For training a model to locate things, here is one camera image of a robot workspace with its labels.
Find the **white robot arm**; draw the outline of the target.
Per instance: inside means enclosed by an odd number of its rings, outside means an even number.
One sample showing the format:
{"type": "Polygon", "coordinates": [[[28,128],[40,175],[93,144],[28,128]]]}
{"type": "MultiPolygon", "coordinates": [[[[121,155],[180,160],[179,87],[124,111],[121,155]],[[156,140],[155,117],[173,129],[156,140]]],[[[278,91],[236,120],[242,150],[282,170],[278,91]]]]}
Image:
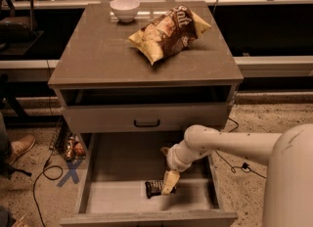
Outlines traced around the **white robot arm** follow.
{"type": "Polygon", "coordinates": [[[169,194],[191,164],[222,151],[267,167],[263,227],[313,227],[313,125],[283,133],[228,133],[192,125],[168,149],[162,193],[169,194]]]}

